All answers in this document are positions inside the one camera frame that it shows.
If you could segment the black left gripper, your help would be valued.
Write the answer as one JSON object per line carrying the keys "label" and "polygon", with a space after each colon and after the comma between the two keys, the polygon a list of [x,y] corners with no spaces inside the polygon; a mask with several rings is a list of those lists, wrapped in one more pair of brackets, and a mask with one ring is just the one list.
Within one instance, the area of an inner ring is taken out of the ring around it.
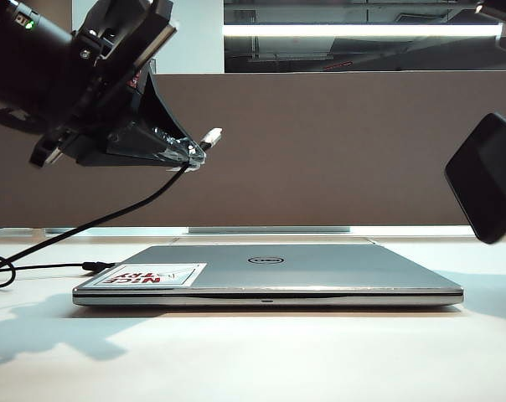
{"label": "black left gripper", "polygon": [[30,162],[59,155],[86,167],[200,168],[202,147],[157,91],[151,58],[175,34],[171,1],[98,1],[73,37],[59,106]]}

